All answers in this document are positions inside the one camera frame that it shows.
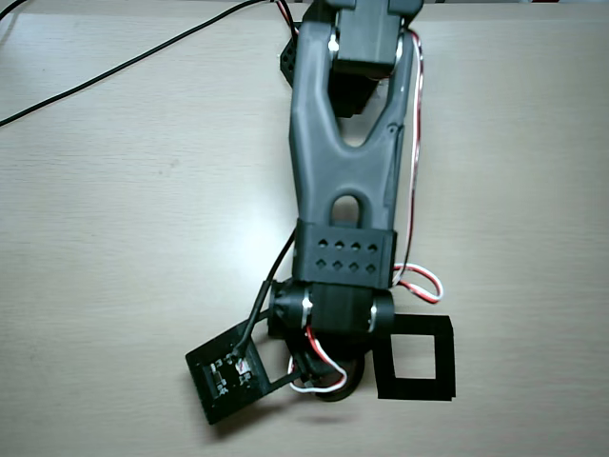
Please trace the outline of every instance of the black power cord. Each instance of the black power cord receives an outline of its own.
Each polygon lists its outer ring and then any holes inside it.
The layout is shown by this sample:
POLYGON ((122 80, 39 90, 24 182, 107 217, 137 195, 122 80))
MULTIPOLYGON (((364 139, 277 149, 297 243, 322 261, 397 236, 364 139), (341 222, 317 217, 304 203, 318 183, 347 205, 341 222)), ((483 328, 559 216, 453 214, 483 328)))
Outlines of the black power cord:
MULTIPOLYGON (((12 4, 10 4, 6 9, 4 9, 2 11, 2 13, 0 13, 0 20, 2 20, 2 18, 4 16, 9 14, 9 12, 11 10, 14 10, 16 7, 18 7, 20 4, 24 3, 25 1, 27 1, 27 0, 17 0, 15 2, 13 2, 12 4)), ((224 19, 225 17, 229 16, 233 12, 242 10, 243 8, 249 7, 250 5, 262 3, 264 1, 268 1, 268 0, 247 0, 243 3, 240 3, 239 5, 235 5, 234 7, 229 8, 228 10, 226 10, 224 12, 221 12, 217 16, 212 17, 211 19, 204 22, 203 24, 193 27, 192 29, 189 29, 187 31, 184 31, 184 32, 180 33, 179 35, 174 36, 173 38, 167 40, 165 43, 161 43, 159 46, 152 48, 151 50, 147 50, 146 52, 138 55, 137 57, 133 57, 131 60, 127 60, 125 63, 118 65, 118 66, 114 67, 113 69, 100 74, 99 76, 95 76, 94 78, 89 79, 85 83, 80 84, 80 85, 76 86, 75 88, 66 90, 65 92, 61 92, 57 95, 54 95, 54 96, 48 98, 47 100, 44 100, 27 109, 24 109, 23 111, 19 111, 16 114, 13 114, 12 116, 0 121, 0 128, 4 127, 6 124, 10 124, 11 122, 16 121, 17 119, 21 119, 22 117, 27 116, 28 114, 31 114, 31 113, 39 110, 40 108, 44 108, 44 107, 50 105, 51 103, 55 103, 58 100, 69 97, 82 89, 86 89, 90 86, 93 86, 94 84, 99 83, 103 79, 106 79, 106 78, 110 77, 111 75, 118 73, 119 71, 124 70, 127 67, 130 67, 131 65, 136 64, 136 63, 146 59, 147 57, 149 57, 152 54, 155 54, 159 50, 163 50, 163 49, 177 43, 178 41, 183 40, 187 36, 190 36, 191 34, 196 33, 197 31, 202 30, 205 27, 215 24, 216 22, 218 22, 221 19, 224 19)))
POLYGON ((12 2, 10 5, 4 8, 2 12, 0 12, 0 21, 4 19, 11 11, 13 11, 19 5, 21 5, 22 3, 26 3, 27 1, 28 0, 15 0, 14 2, 12 2))
POLYGON ((243 335, 241 335, 241 340, 239 340, 239 343, 237 343, 232 350, 233 355, 235 355, 236 357, 243 357, 244 352, 247 349, 249 337, 251 336, 251 332, 254 329, 256 322, 258 321, 258 316, 260 315, 260 310, 263 307, 263 303, 265 302, 265 298, 268 294, 268 290, 270 289, 270 285, 273 281, 273 278, 275 277, 275 274, 277 274, 279 265, 282 264, 282 261, 284 260, 284 257, 287 254, 287 250, 290 246, 292 246, 292 243, 294 243, 295 237, 296 229, 292 230, 292 234, 289 235, 289 238, 285 242, 282 251, 279 253, 277 259, 275 260, 275 263, 268 272, 265 281, 260 286, 260 290, 258 291, 256 300, 254 301, 254 306, 252 307, 251 312, 249 313, 249 317, 247 318, 246 329, 244 330, 243 335))
POLYGON ((277 0, 278 4, 281 4, 285 10, 285 20, 289 25, 289 29, 292 33, 292 39, 294 40, 294 44, 298 43, 298 29, 296 29, 296 24, 294 23, 294 18, 292 17, 292 11, 289 10, 289 6, 285 0, 277 0))

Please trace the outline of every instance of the hole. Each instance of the hole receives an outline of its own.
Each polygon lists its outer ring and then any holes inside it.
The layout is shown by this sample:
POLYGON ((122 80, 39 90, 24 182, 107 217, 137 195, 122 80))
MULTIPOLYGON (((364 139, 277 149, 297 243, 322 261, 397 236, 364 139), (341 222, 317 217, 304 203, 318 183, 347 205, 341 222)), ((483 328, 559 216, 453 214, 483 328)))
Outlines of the hole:
POLYGON ((396 377, 436 378, 436 350, 432 335, 392 335, 391 347, 396 377))
POLYGON ((357 226, 360 222, 360 203, 351 195, 344 195, 334 202, 332 224, 357 226))
POLYGON ((388 83, 382 81, 374 88, 375 84, 359 75, 335 75, 328 82, 328 94, 338 101, 332 108, 339 133, 343 141, 353 148, 365 142, 387 103, 388 83), (369 91, 371 96, 364 105, 363 98, 354 95, 356 92, 366 94, 369 91), (346 117, 353 111, 355 115, 346 117))
MULTIPOLYGON (((268 326, 262 322, 257 324, 252 331, 252 340, 256 345, 256 350, 260 356, 263 367, 269 381, 274 382, 285 376, 285 367, 289 353, 286 345, 278 345, 277 340, 272 340, 268 336, 268 326)), ((255 369, 253 362, 246 356, 246 360, 251 369, 255 369)))

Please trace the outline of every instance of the cable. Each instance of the cable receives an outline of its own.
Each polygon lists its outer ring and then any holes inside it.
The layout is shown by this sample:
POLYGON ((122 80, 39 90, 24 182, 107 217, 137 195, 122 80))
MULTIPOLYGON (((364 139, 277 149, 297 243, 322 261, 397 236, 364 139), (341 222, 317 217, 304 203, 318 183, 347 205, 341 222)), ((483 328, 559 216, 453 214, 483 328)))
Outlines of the cable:
MULTIPOLYGON (((313 330, 311 329, 311 326, 306 327, 306 337, 308 338, 309 343, 313 347, 313 350, 317 353, 317 355, 319 355, 320 359, 322 359, 328 365, 332 366, 339 373, 341 373, 341 380, 338 383, 336 383, 330 387, 298 387, 294 383, 290 383, 289 386, 292 387, 293 390, 296 390, 299 393, 330 393, 330 392, 335 392, 336 390, 343 388, 344 385, 346 384, 346 380, 347 380, 346 371, 344 369, 342 369, 339 364, 334 362, 330 358, 330 356, 325 353, 324 349, 322 348, 322 345, 317 340, 317 338, 315 338, 315 336, 313 335, 313 330)), ((292 357, 290 357, 289 362, 287 363, 287 374, 291 374, 293 370, 294 370, 294 359, 292 357)))
MULTIPOLYGON (((394 270, 401 269, 402 267, 403 267, 402 264, 396 264, 393 267, 393 269, 394 270)), ((436 276, 434 273, 429 271, 427 268, 423 268, 416 264, 406 264, 406 266, 403 270, 404 271, 414 271, 415 273, 419 273, 421 276, 428 279, 436 288, 436 294, 434 295, 433 293, 431 293, 428 290, 425 290, 421 286, 417 286, 416 284, 411 284, 404 280, 400 280, 400 282, 398 283, 399 286, 403 286, 403 287, 407 288, 414 295, 423 299, 427 303, 431 303, 432 305, 435 305, 436 303, 440 302, 440 300, 444 296, 444 286, 442 285, 442 281, 440 280, 440 278, 438 276, 436 276)))
POLYGON ((292 32, 292 40, 294 40, 294 44, 296 44, 298 42, 298 29, 294 23, 294 18, 292 17, 292 12, 290 11, 289 6, 285 0, 277 0, 277 7, 289 25, 289 29, 292 32))
POLYGON ((275 277, 279 266, 282 264, 282 261, 284 260, 284 257, 287 254, 287 250, 290 246, 292 246, 295 236, 296 229, 292 230, 292 233, 291 235, 289 235, 289 238, 285 242, 282 251, 279 253, 279 256, 277 256, 277 259, 275 260, 275 263, 268 272, 266 279, 260 286, 260 290, 258 291, 256 300, 254 301, 254 306, 252 307, 251 312, 249 313, 249 317, 247 318, 246 329, 244 330, 244 333, 241 336, 241 340, 239 340, 239 343, 237 343, 235 345, 235 348, 232 350, 232 353, 237 357, 243 356, 243 352, 247 348, 249 337, 251 336, 251 332, 254 329, 256 322, 258 321, 258 315, 260 314, 260 309, 263 307, 263 303, 265 302, 265 298, 268 294, 268 290, 270 289, 271 282, 273 281, 273 278, 275 277))
POLYGON ((421 150, 421 98, 422 98, 422 46, 421 38, 419 35, 411 30, 412 42, 414 44, 415 52, 417 54, 417 79, 415 81, 415 100, 414 109, 412 115, 412 154, 410 162, 410 184, 408 186, 408 202, 410 208, 408 210, 408 217, 406 220, 406 253, 404 255, 403 263, 400 265, 400 270, 393 277, 393 285, 397 286, 406 265, 408 265, 408 255, 410 254, 410 246, 412 244, 412 231, 414 227, 415 218, 415 190, 417 187, 417 173, 419 171, 419 153, 421 150))
MULTIPOLYGON (((66 98, 66 97, 69 97, 70 95, 73 95, 74 93, 76 93, 76 92, 78 92, 80 90, 83 90, 83 89, 86 89, 86 88, 88 88, 90 86, 93 86, 94 84, 99 83, 103 79, 106 79, 109 76, 111 76, 111 75, 113 75, 115 73, 118 73, 119 71, 124 70, 127 67, 130 67, 131 65, 136 64, 136 63, 146 59, 150 55, 155 54, 156 52, 158 52, 160 50, 163 50, 163 49, 165 49, 165 48, 167 48, 167 47, 177 43, 180 40, 183 40, 184 38, 190 36, 191 34, 197 32, 199 30, 202 30, 205 27, 211 26, 212 24, 215 24, 216 22, 218 22, 221 19, 224 19, 225 17, 229 16, 233 12, 236 12, 238 10, 242 10, 243 8, 249 7, 250 5, 255 5, 257 3, 262 3, 264 1, 266 1, 266 0, 247 0, 247 1, 243 2, 243 3, 240 3, 239 5, 235 5, 234 7, 229 8, 228 10, 225 10, 225 11, 221 12, 217 16, 212 17, 208 21, 205 21, 203 24, 195 26, 192 29, 189 29, 187 31, 184 31, 184 32, 180 33, 179 35, 174 36, 173 38, 171 38, 171 39, 167 40, 166 42, 160 44, 159 46, 157 46, 155 48, 152 48, 151 50, 147 50, 146 52, 144 52, 144 53, 142 53, 142 54, 140 54, 140 55, 138 55, 136 57, 133 57, 130 60, 127 60, 125 63, 123 63, 121 65, 118 65, 118 66, 114 67, 113 69, 108 70, 108 71, 100 74, 99 76, 95 76, 94 78, 89 79, 87 82, 85 82, 83 84, 80 84, 80 85, 76 86, 75 88, 66 90, 66 91, 64 91, 64 92, 62 92, 62 93, 60 93, 58 95, 55 95, 55 96, 52 96, 52 97, 48 98, 47 100, 44 100, 44 101, 42 101, 40 103, 37 103, 37 104, 27 108, 27 109, 19 111, 16 114, 13 114, 12 116, 10 116, 10 117, 0 121, 0 128, 4 127, 7 124, 10 124, 11 122, 16 121, 17 119, 21 119, 22 117, 27 116, 28 114, 31 114, 31 113, 33 113, 33 112, 35 112, 35 111, 37 111, 37 110, 39 110, 41 108, 44 108, 44 107, 46 107, 46 106, 48 106, 48 105, 50 105, 50 104, 52 104, 52 103, 54 103, 54 102, 56 102, 58 100, 61 100, 61 99, 66 98)), ((7 9, 5 9, 2 12, 3 15, 0 15, 0 19, 2 19, 2 17, 4 17, 4 15, 6 15, 5 14, 6 10, 10 10, 10 9, 15 8, 15 3, 11 4, 7 9)))
POLYGON ((4 8, 2 10, 2 12, 0 12, 0 21, 2 21, 2 19, 4 19, 5 17, 7 17, 7 15, 13 11, 15 8, 17 8, 19 5, 21 5, 22 3, 26 3, 28 0, 15 0, 14 2, 12 2, 10 5, 8 5, 6 8, 4 8))

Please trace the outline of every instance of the table surface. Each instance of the table surface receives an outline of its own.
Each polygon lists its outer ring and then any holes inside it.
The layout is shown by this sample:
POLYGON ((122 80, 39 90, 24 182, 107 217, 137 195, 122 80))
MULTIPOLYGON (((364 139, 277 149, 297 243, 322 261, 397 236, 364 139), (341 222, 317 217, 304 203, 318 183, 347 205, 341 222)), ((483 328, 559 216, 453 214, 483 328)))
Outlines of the table surface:
MULTIPOLYGON (((0 24, 0 118, 225 7, 32 1, 0 24)), ((246 318, 297 215, 288 31, 262 5, 0 129, 0 455, 606 455, 609 8, 425 6, 414 28, 412 260, 447 292, 395 297, 451 316, 455 401, 377 400, 368 366, 343 402, 285 388, 206 424, 184 355, 246 318)), ((429 339, 395 343, 433 375, 429 339)), ((262 353, 279 377, 282 344, 262 353)))

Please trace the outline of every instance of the wood grain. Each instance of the wood grain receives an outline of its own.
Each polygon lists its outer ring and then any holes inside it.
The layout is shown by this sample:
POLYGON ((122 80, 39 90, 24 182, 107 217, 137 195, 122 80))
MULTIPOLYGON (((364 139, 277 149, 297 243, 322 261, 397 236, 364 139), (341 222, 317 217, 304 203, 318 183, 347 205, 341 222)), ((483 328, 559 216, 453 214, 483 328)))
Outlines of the wood grain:
MULTIPOLYGON (((32 1, 0 24, 0 117, 225 7, 32 1)), ((247 316, 296 217, 273 5, 0 129, 0 455, 606 455, 608 26, 600 5, 414 24, 412 260, 447 296, 396 300, 451 315, 451 404, 377 400, 369 367, 339 404, 282 390, 205 423, 184 355, 247 316)), ((427 353, 398 343, 396 363, 427 353)), ((265 344, 270 369, 284 356, 265 344)))

